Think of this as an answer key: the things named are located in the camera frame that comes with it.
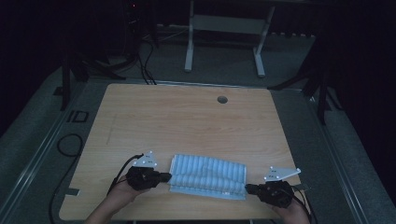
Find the hand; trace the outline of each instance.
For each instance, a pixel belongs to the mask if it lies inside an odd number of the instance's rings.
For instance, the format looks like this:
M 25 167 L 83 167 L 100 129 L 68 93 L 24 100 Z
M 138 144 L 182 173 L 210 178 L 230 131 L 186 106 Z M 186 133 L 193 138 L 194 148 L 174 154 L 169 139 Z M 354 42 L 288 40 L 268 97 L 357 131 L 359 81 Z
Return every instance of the hand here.
M 272 205 L 270 207 L 283 219 L 285 224 L 309 224 L 309 219 L 303 206 L 294 199 L 288 208 L 280 208 Z
M 85 223 L 107 223 L 116 213 L 121 210 L 121 208 L 125 207 L 128 203 L 133 202 L 134 198 L 136 198 L 139 194 L 147 191 L 149 191 L 149 189 L 139 191 L 133 189 L 128 185 L 125 175 L 122 176 L 118 184 L 114 186 L 105 199 L 85 220 Z

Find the dark background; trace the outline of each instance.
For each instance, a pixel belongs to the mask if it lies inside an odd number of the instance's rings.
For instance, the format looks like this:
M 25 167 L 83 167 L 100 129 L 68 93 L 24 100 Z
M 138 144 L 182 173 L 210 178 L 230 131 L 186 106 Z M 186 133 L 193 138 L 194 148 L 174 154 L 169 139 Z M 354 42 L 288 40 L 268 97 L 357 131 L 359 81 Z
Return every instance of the dark background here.
M 254 4 L 241 11 L 235 3 L 224 7 L 224 2 L 213 2 L 203 1 L 197 9 L 209 14 L 261 15 Z M 396 7 L 391 0 L 342 2 L 346 4 L 337 10 L 330 5 L 280 4 L 270 31 L 287 36 L 315 35 L 319 40 L 318 52 L 326 54 L 332 50 L 330 59 L 323 57 L 335 64 L 331 86 L 395 203 L 396 179 L 392 171 L 396 170 L 396 94 L 392 87 L 396 75 Z M 158 1 L 155 20 L 164 25 L 187 25 L 188 8 L 186 0 Z M 0 135 L 44 79 L 59 68 L 65 39 L 72 43 L 73 49 L 104 62 L 107 55 L 122 54 L 134 47 L 134 43 L 125 42 L 125 38 L 132 37 L 124 32 L 127 20 L 124 10 L 121 1 L 1 2 Z M 306 64 L 315 67 L 319 58 L 307 57 Z

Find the forearm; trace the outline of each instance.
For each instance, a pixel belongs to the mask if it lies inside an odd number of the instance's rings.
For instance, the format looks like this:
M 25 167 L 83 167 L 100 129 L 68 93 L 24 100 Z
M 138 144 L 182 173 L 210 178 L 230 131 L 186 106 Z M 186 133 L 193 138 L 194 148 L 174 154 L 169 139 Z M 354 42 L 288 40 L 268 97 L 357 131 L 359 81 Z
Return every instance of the forearm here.
M 104 199 L 88 216 L 85 224 L 106 224 L 118 212 L 111 204 L 110 200 Z

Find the gray carpet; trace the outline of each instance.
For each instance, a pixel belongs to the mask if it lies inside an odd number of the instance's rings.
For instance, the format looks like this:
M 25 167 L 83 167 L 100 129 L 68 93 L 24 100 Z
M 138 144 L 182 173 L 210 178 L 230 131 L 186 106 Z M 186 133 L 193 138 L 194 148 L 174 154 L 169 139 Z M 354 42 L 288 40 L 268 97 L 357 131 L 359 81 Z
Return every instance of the gray carpet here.
M 258 78 L 249 43 L 245 48 L 235 48 L 216 42 L 197 40 L 191 73 L 185 73 L 186 46 L 180 41 L 163 41 L 155 49 L 148 62 L 148 70 L 159 83 L 173 81 L 247 87 L 266 87 L 283 82 L 297 72 L 312 39 L 269 36 L 262 55 L 267 77 Z M 142 48 L 142 58 L 148 55 L 149 46 Z M 119 71 L 128 77 L 123 83 L 142 83 L 137 66 Z M 86 84 L 73 82 L 76 100 L 65 112 L 60 112 L 61 99 L 53 96 L 55 87 L 61 84 L 58 70 L 37 91 L 29 105 L 0 140 L 0 202 L 5 202 L 26 164 L 34 156 L 43 139 L 46 139 L 52 124 L 61 121 L 61 128 L 49 142 L 49 151 L 35 174 L 30 188 L 21 202 L 17 203 L 9 223 L 50 223 L 49 203 L 53 191 L 73 159 L 62 156 L 56 142 L 65 134 L 78 133 L 84 140 L 88 136 L 95 113 L 108 83 L 115 82 L 106 77 L 92 75 Z M 292 89 L 300 89 L 304 82 Z M 381 186 L 370 161 L 364 153 L 359 137 L 342 111 L 326 112 L 327 126 L 318 123 L 315 116 L 316 104 L 308 101 L 299 91 L 273 91 L 276 109 L 282 122 L 295 163 L 303 172 L 302 181 L 311 188 L 306 194 L 318 216 L 318 223 L 359 223 L 351 212 L 345 188 L 334 168 L 330 150 L 336 149 L 345 166 L 368 223 L 392 223 L 396 220 L 394 205 Z M 86 123 L 66 122 L 70 110 L 90 113 Z M 72 138 L 64 142 L 65 149 L 74 153 L 78 150 Z M 56 223 L 64 222 L 57 214 L 63 201 L 71 172 L 62 183 L 52 206 Z M 256 220 L 255 223 L 270 223 Z

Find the table leg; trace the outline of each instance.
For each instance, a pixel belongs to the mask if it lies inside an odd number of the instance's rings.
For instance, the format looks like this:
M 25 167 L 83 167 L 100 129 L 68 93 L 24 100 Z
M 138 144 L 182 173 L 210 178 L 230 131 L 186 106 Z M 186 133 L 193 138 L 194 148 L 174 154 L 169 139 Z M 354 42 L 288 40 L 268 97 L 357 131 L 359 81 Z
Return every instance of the table leg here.
M 265 20 L 264 26 L 262 27 L 262 35 L 260 38 L 259 46 L 253 48 L 254 60 L 256 62 L 257 75 L 264 77 L 264 66 L 262 65 L 262 46 L 264 45 L 265 37 L 267 37 L 268 30 L 270 28 L 271 19 L 274 15 L 275 7 L 271 7 L 268 12 L 267 19 Z
M 194 19 L 194 1 L 190 1 L 190 25 L 189 25 L 189 45 L 187 46 L 186 63 L 184 65 L 184 71 L 190 72 L 192 69 L 192 56 L 194 53 L 194 43 L 192 42 L 192 36 L 194 32 L 193 28 Z

